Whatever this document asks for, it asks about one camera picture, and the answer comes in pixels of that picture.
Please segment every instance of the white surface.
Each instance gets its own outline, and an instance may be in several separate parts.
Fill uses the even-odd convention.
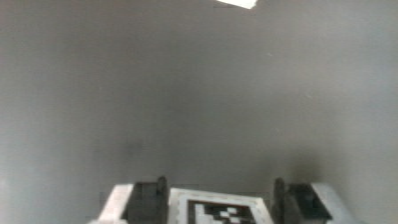
[[[189,200],[200,200],[200,201],[207,201],[212,203],[249,206],[256,223],[258,224],[272,224],[274,223],[262,198],[173,188],[171,196],[169,196],[168,224],[187,223]],[[214,220],[214,216],[205,214],[203,207],[196,207],[196,209],[203,213],[203,215],[198,215],[196,219],[201,220],[205,222],[205,224],[217,223],[219,221]]]
[[[121,184],[114,186],[114,190],[104,207],[104,212],[98,218],[100,221],[113,221],[121,219],[132,192],[134,184]]]
[[[256,6],[256,2],[258,2],[258,0],[217,0],[217,1],[232,5],[237,5],[248,9],[251,9]]]
[[[361,222],[352,217],[345,202],[342,201],[340,195],[329,184],[313,183],[312,185],[328,211],[333,215],[333,220],[328,221],[328,224],[361,224]]]

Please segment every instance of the white light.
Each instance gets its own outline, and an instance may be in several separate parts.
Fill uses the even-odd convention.
[[[258,0],[217,0],[217,1],[251,9],[256,6]]]

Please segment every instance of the gray wall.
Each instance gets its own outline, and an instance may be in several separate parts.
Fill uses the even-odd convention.
[[[0,223],[84,223],[116,182],[328,181],[398,216],[398,2],[0,2]]]

